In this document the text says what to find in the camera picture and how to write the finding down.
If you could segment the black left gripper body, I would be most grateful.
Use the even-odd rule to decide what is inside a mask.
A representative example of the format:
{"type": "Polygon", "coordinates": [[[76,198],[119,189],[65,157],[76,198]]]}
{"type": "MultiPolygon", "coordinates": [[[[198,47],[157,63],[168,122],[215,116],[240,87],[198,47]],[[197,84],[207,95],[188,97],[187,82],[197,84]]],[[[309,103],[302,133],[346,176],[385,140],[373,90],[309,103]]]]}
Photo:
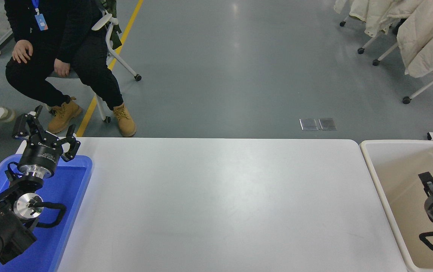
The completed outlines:
{"type": "Polygon", "coordinates": [[[46,173],[54,173],[63,153],[59,142],[60,139],[54,134],[30,136],[18,162],[18,170],[27,173],[30,167],[37,166],[46,169],[46,173]]]}

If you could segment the person's left hand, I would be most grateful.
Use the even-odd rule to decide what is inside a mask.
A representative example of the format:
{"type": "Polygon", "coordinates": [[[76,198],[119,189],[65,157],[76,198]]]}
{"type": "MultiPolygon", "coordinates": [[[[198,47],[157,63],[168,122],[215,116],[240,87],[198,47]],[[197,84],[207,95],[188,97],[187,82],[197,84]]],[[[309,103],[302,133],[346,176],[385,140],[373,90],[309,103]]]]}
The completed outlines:
{"type": "Polygon", "coordinates": [[[68,77],[70,74],[70,67],[70,63],[63,62],[57,58],[54,60],[54,73],[59,77],[68,77]]]}

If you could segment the person's right hand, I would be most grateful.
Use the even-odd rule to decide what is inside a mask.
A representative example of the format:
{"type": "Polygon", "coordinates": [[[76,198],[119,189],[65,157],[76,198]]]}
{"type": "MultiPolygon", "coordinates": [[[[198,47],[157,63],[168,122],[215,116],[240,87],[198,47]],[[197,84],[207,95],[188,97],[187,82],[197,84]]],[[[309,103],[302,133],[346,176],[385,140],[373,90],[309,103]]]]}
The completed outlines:
{"type": "Polygon", "coordinates": [[[12,59],[18,64],[28,64],[33,55],[33,45],[28,40],[17,41],[12,51],[12,59]]]}

